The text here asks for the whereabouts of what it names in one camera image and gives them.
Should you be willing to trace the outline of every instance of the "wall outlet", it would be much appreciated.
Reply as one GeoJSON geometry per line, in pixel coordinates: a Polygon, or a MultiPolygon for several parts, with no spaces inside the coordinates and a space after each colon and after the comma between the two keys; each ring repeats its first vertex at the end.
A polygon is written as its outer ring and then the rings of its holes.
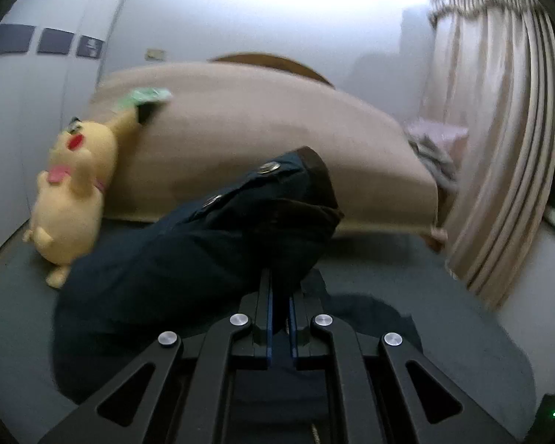
{"type": "Polygon", "coordinates": [[[148,48],[146,50],[146,55],[144,56],[144,58],[146,60],[165,61],[166,52],[164,50],[158,50],[156,48],[148,48]]]}

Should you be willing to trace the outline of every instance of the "pikachu plush toy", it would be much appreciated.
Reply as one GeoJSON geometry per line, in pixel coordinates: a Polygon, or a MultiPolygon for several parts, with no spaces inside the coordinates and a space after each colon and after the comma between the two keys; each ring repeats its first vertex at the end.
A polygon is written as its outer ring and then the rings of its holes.
{"type": "Polygon", "coordinates": [[[117,164],[118,139],[140,129],[156,105],[168,97],[157,89],[138,89],[138,97],[110,121],[72,120],[50,150],[48,170],[37,176],[38,195],[23,240],[57,265],[46,278],[60,288],[74,259],[89,253],[101,226],[104,191],[117,164]]]}

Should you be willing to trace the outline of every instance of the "gray cloth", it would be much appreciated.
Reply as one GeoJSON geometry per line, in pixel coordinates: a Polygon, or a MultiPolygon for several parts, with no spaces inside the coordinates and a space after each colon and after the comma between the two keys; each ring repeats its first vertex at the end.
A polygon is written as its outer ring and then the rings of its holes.
{"type": "MultiPolygon", "coordinates": [[[[128,223],[105,222],[107,240],[128,223]]],[[[493,314],[453,280],[440,256],[412,235],[338,238],[318,265],[331,293],[368,293],[411,314],[424,354],[515,437],[534,416],[533,375],[525,355],[493,314]]],[[[34,444],[74,404],[51,378],[50,266],[14,243],[0,264],[0,416],[21,444],[34,444]]]]}
{"type": "Polygon", "coordinates": [[[450,194],[455,194],[457,189],[456,165],[443,149],[439,148],[427,135],[414,137],[407,135],[407,140],[417,158],[428,169],[438,187],[450,194]]]}

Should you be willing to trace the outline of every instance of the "curtain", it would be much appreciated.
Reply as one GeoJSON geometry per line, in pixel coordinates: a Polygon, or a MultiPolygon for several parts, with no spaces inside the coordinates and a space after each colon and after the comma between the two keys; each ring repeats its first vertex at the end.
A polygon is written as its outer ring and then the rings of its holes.
{"type": "Polygon", "coordinates": [[[466,127],[443,226],[446,265],[489,308],[507,298],[555,167],[555,36],[537,0],[433,0],[434,56],[421,105],[466,127]]]}

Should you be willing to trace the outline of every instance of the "silver bolt head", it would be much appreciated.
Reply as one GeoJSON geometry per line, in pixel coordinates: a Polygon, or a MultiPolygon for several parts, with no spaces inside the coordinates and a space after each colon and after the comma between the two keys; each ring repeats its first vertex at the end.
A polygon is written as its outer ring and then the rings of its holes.
{"type": "Polygon", "coordinates": [[[163,347],[172,347],[177,343],[178,339],[177,334],[172,330],[167,330],[158,336],[158,343],[163,347]]]}
{"type": "Polygon", "coordinates": [[[315,317],[315,324],[317,326],[327,327],[330,326],[332,323],[333,317],[331,317],[329,314],[318,314],[318,316],[315,317]]]}
{"type": "Polygon", "coordinates": [[[279,167],[280,164],[277,162],[267,162],[257,169],[257,173],[260,173],[261,175],[263,175],[264,173],[271,173],[279,169],[279,167]]]}
{"type": "Polygon", "coordinates": [[[234,316],[230,317],[230,323],[233,326],[243,326],[247,322],[249,322],[249,317],[247,317],[245,314],[234,314],[234,316]]]}
{"type": "Polygon", "coordinates": [[[400,346],[403,338],[396,332],[389,332],[385,335],[385,342],[390,346],[400,346]]]}

